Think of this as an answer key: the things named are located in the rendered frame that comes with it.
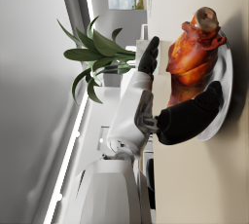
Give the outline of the roasted brown drumstick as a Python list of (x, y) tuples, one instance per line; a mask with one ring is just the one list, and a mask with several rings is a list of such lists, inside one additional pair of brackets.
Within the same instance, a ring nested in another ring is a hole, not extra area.
[(218, 59), (218, 48), (227, 42), (219, 34), (214, 10), (198, 9), (182, 24), (183, 33), (168, 50), (166, 71), (171, 74), (169, 106), (192, 99), (207, 86)]

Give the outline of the green potted plant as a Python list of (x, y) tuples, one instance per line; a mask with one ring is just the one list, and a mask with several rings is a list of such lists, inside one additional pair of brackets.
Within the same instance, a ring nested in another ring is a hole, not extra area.
[(85, 80), (89, 98), (100, 103), (101, 100), (94, 90), (95, 87), (98, 87), (98, 76), (106, 72), (114, 72), (119, 75), (127, 73), (134, 68), (134, 65), (129, 64), (129, 62), (135, 60), (135, 51), (126, 50), (117, 44), (116, 38), (122, 31), (120, 28), (116, 28), (112, 32), (112, 38), (108, 39), (92, 28), (96, 21), (97, 18), (88, 25), (87, 33), (76, 29), (77, 37), (67, 31), (60, 21), (58, 24), (62, 31), (80, 46), (79, 49), (65, 51), (63, 55), (69, 60), (84, 62), (87, 65), (72, 83), (71, 93), (74, 100), (76, 100), (78, 84)]

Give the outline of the silver round plate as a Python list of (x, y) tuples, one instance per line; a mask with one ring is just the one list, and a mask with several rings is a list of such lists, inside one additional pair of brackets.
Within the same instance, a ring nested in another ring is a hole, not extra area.
[(213, 69), (213, 75), (210, 82), (219, 81), (223, 91), (223, 103), (220, 105), (219, 113), (213, 122), (198, 136), (200, 141), (206, 141), (212, 138), (220, 130), (227, 117), (230, 104), (233, 83), (232, 55), (229, 41), (218, 48), (218, 59)]

